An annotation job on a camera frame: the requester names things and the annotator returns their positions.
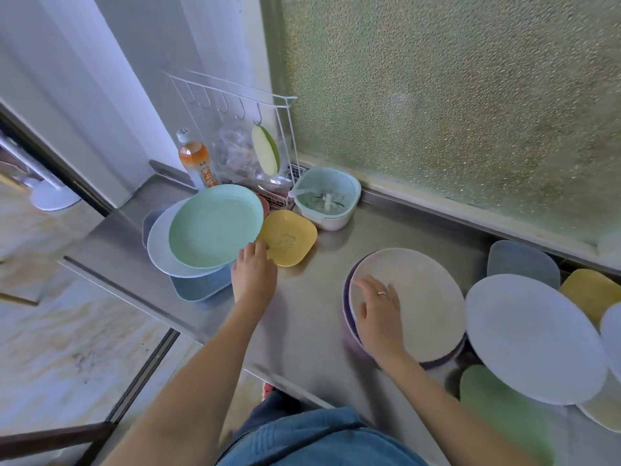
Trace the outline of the blue square plate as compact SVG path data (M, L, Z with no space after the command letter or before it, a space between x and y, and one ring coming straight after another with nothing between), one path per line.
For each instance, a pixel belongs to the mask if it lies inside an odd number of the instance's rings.
M213 273L193 278L170 276L177 296L186 302L204 301L231 285L231 266L222 266Z

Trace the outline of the large pale blue round plate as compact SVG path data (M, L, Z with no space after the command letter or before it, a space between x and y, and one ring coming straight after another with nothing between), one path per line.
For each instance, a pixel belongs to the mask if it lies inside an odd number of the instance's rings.
M518 393L551 405L578 405L605 384L609 366L598 331L556 289L497 274L468 291L465 309L477 356Z

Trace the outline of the purple round plate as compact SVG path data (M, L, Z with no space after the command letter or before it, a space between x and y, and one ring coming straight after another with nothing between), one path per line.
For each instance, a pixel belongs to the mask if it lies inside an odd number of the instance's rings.
M349 289L350 289L350 285L353 279L353 273L355 272L355 270L357 269L357 267L359 267L359 265L361 264L361 262L367 258L369 255L373 254L372 252L365 255L363 258L361 258L360 260L358 260L353 266L352 269L350 270L348 276L346 277L345 283L344 283L344 287L343 287L343 297L342 297L342 302L343 302L343 314L344 314L344 318L346 321L346 325L348 326L348 329L351 333L351 336L355 342L355 344L357 344L358 346L358 351L360 353L364 353L364 355L371 360L374 360L374 358L372 356L370 356L370 354L366 351L366 349L364 348L363 344L361 343L360 337L358 335L358 331L356 328L356 322L354 320L354 313L352 311L351 305L350 305L350 298L349 298ZM449 354L447 354L444 357L441 357L437 360L431 360L431 361L420 361L419 363L421 364L422 368L425 370L430 370L430 369L434 369L434 368L438 368L441 367L442 365L447 364L449 361L454 360L455 358L457 358L457 356L459 356L459 354L462 352L462 350L464 349L464 346L466 345L466 341L467 341L467 335L464 334L462 336L462 339L460 341L460 343L455 346L455 348L449 352Z

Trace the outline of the person's right forearm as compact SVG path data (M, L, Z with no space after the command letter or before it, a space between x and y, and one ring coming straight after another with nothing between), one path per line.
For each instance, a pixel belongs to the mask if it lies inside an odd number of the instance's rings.
M403 348L369 350L406 397L451 466L538 466L434 380Z

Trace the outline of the person's right hand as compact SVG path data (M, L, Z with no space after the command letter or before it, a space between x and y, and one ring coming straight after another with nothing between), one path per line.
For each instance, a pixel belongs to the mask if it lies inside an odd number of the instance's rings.
M400 305L366 305L364 298L356 311L356 328L378 365L405 354Z

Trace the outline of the cream plate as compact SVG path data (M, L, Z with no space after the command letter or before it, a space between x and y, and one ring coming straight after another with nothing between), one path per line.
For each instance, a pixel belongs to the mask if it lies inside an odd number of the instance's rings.
M621 434L621 383L609 370L600 392L576 407L590 420L609 431Z

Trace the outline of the mint green round plate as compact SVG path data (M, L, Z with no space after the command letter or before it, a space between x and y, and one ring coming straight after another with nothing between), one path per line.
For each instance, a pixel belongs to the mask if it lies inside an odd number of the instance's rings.
M222 184L203 189L176 212L169 248L180 263L192 268L227 265L256 241L264 218L258 195L246 187Z

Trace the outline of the pink plastic basket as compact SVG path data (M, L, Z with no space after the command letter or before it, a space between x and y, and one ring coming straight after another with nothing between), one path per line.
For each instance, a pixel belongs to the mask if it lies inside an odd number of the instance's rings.
M294 198L288 195L287 190L277 189L272 191L268 189L268 187L263 186L261 184L254 185L254 190L261 197L265 198L267 201L270 210L277 211L286 209L288 211L292 211L295 204Z

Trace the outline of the white and mint colander bowl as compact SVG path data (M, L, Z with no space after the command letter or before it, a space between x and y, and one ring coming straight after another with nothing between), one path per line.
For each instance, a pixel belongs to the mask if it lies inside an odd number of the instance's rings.
M289 191L301 214L325 231L345 227L361 196L361 184L351 174L316 166L301 174Z

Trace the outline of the person's left forearm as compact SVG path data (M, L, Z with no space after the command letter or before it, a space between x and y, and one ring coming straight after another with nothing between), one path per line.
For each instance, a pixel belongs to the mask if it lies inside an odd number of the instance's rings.
M269 301L241 297L102 466L213 466L246 350Z

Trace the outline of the person's left hand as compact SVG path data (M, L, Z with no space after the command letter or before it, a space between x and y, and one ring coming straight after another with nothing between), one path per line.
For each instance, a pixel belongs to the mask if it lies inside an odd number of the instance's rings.
M232 288L235 308L261 317L272 301L277 285L278 269L273 260L253 258L232 266Z

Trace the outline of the white fan stand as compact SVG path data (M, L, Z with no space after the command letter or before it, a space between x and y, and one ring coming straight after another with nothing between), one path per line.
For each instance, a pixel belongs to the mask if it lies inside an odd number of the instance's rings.
M0 147L33 171L39 179L24 176L15 179L0 170L0 182L29 193L30 203L46 212L61 211L79 203L82 198L64 185L35 158L26 153L15 141L0 132Z

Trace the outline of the frosted glass window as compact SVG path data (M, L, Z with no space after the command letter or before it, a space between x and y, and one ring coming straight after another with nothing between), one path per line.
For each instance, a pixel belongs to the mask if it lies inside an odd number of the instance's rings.
M621 0L261 0L301 153L621 268Z

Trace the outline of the orange drink bottle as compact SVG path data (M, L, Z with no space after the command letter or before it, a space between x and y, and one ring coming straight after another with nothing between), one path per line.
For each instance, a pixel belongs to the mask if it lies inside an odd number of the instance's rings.
M187 128L178 129L176 136L180 143L178 151L180 162L189 174L195 188L200 191L219 185L212 171L211 157L206 145L200 140L194 140Z

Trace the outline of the plain yellow square plate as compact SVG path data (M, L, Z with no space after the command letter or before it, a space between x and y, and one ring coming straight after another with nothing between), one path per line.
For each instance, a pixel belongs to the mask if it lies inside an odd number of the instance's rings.
M597 330L607 309L621 302L621 284L586 268L572 272L559 291L586 314Z

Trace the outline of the yellow square plate bear emboss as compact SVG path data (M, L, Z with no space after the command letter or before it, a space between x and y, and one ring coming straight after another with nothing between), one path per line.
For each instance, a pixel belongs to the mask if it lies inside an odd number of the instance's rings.
M271 211L264 219L257 241L268 246L268 258L277 266L299 264L317 240L317 228L308 219L289 210Z

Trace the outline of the clear plastic bag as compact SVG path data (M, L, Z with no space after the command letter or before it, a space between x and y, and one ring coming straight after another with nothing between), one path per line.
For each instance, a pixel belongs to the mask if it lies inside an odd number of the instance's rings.
M261 184L268 189L289 190L293 180L289 171L288 154L285 150L292 149L289 135L275 140L278 148L281 167L278 175L266 175L257 160L249 130L242 127L222 126L218 130L218 138L214 142L212 162L217 179L220 183L239 184L254 189Z

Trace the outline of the green and white sponge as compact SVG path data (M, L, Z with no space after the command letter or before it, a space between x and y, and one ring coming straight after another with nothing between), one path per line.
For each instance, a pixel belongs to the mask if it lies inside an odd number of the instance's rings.
M259 122L254 122L251 132L253 147L262 171L268 176L278 175L281 167L276 142Z

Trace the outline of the brown wooden bar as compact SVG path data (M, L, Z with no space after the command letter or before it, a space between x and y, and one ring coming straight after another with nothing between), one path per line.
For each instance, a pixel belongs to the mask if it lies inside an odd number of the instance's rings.
M0 462L104 440L116 427L102 422L0 436Z

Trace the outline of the beige round plate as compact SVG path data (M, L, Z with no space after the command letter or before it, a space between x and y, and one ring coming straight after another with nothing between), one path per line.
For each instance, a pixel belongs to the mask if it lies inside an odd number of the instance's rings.
M377 250L363 258L346 283L348 303L356 331L355 310L363 302L361 289L353 282L371 275L392 284L400 298L404 346L425 367L452 358L466 336L464 296L449 272L425 254L403 248Z

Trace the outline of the person's blue denim clothing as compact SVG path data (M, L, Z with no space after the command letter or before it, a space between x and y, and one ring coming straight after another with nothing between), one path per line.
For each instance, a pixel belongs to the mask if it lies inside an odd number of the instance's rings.
M429 466L366 425L352 407L311 408L273 390L223 448L215 466Z

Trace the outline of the grey-blue square plate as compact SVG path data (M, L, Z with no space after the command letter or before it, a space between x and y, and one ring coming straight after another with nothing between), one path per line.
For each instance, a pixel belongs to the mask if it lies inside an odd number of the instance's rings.
M511 240L491 245L486 276L517 274L560 289L561 271L556 262L541 250Z

